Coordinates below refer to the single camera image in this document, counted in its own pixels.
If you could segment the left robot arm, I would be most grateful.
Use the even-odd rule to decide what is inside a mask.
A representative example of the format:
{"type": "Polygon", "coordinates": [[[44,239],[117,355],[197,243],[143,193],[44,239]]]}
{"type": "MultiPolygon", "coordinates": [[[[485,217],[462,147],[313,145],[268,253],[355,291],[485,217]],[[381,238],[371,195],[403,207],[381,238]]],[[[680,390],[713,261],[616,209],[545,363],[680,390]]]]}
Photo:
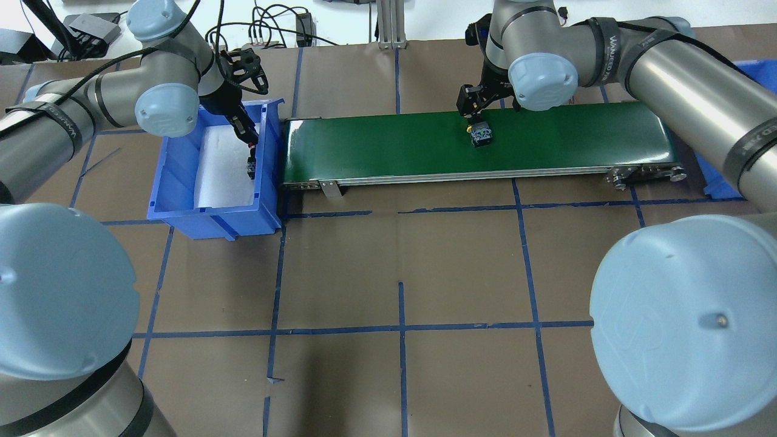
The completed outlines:
{"type": "Polygon", "coordinates": [[[242,102],[268,80],[251,49],[219,49],[192,5],[136,1],[127,26],[141,49],[81,78],[30,88],[2,118],[2,435],[174,436],[127,362],[138,321],[136,274],[120,242],[75,208],[31,203],[86,142],[138,126],[182,137],[198,111],[225,117],[249,147],[260,138],[242,102]]]}

